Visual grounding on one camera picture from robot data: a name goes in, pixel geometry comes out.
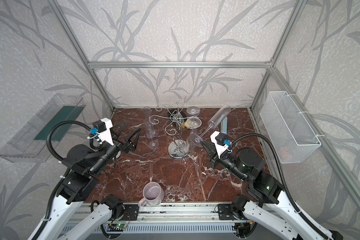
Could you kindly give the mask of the clear wine glass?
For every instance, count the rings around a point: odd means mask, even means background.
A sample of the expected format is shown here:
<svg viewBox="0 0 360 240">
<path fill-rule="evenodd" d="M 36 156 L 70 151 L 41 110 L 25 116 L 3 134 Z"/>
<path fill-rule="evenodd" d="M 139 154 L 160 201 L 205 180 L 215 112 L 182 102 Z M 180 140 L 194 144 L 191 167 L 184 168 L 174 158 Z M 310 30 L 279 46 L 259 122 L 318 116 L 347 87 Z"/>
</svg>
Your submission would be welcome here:
<svg viewBox="0 0 360 240">
<path fill-rule="evenodd" d="M 201 134 L 191 133 L 191 135 L 188 137 L 189 143 L 201 148 L 204 135 L 209 130 L 217 129 L 218 125 L 228 116 L 231 111 L 232 109 L 229 105 L 223 105 L 208 121 L 208 127 Z"/>
</svg>

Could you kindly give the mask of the clear champagne flute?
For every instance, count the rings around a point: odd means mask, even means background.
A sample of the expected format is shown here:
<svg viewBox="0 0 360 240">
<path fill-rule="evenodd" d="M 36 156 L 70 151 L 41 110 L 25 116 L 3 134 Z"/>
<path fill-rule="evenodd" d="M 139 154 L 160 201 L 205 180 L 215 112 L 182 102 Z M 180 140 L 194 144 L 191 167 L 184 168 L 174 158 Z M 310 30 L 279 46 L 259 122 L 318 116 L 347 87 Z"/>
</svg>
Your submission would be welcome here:
<svg viewBox="0 0 360 240">
<path fill-rule="evenodd" d="M 155 131 L 153 124 L 150 122 L 152 111 L 149 107 L 144 107 L 142 111 L 145 117 L 144 127 L 146 131 L 146 136 L 150 140 L 149 148 L 151 150 L 156 150 L 159 147 L 159 141 L 155 139 L 155 137 L 157 136 L 157 132 Z"/>
<path fill-rule="evenodd" d="M 191 133 L 187 137 L 187 144 L 189 145 L 189 153 L 192 154 L 195 152 L 196 147 L 201 147 L 201 140 L 197 134 L 197 128 L 202 125 L 202 121 L 198 117 L 190 117 L 187 122 L 186 126 L 190 129 Z"/>
<path fill-rule="evenodd" d="M 190 116 L 197 116 L 200 113 L 200 108 L 195 107 L 195 106 L 191 106 L 187 108 L 187 113 Z"/>
</svg>

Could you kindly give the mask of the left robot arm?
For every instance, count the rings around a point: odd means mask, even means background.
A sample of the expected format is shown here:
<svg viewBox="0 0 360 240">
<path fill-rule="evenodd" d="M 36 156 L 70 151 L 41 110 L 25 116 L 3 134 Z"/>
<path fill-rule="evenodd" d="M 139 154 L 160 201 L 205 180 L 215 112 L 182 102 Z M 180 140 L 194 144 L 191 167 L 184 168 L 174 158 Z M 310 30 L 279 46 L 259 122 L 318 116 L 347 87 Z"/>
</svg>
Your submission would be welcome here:
<svg viewBox="0 0 360 240">
<path fill-rule="evenodd" d="M 72 147 L 67 156 L 60 156 L 53 147 L 52 138 L 60 127 L 64 125 L 78 125 L 89 133 L 89 145 L 76 145 Z M 61 235 L 68 220 L 89 197 L 99 182 L 97 175 L 115 160 L 121 153 L 136 150 L 141 129 L 138 128 L 123 141 L 119 141 L 120 132 L 116 128 L 124 129 L 126 122 L 116 126 L 108 118 L 93 123 L 92 127 L 79 121 L 62 121 L 55 124 L 46 136 L 46 146 L 50 154 L 67 167 L 66 172 L 53 189 L 45 216 L 30 235 L 31 240 L 84 240 L 97 227 L 105 231 L 104 225 L 109 220 L 120 220 L 128 213 L 124 202 L 109 195 L 97 206 L 90 206 L 91 213 L 66 234 Z"/>
</svg>

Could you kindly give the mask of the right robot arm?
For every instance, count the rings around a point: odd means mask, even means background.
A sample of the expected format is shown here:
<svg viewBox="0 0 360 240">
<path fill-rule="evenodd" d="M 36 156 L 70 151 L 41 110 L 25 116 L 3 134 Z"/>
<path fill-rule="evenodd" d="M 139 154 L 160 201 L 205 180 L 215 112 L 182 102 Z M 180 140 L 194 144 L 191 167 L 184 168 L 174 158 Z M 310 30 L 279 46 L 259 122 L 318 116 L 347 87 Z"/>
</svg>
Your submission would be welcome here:
<svg viewBox="0 0 360 240">
<path fill-rule="evenodd" d="M 280 179 L 263 170 L 265 160 L 251 148 L 242 148 L 232 154 L 236 144 L 247 137 L 264 140 L 271 149 L 277 164 Z M 226 134 L 215 131 L 210 141 L 201 145 L 210 158 L 210 166 L 220 165 L 233 176 L 247 183 L 247 193 L 237 195 L 231 210 L 238 220 L 246 219 L 268 229 L 283 240 L 342 240 L 341 233 L 328 230 L 315 221 L 293 199 L 286 184 L 280 160 L 272 142 L 257 133 L 246 134 L 230 141 Z"/>
</svg>

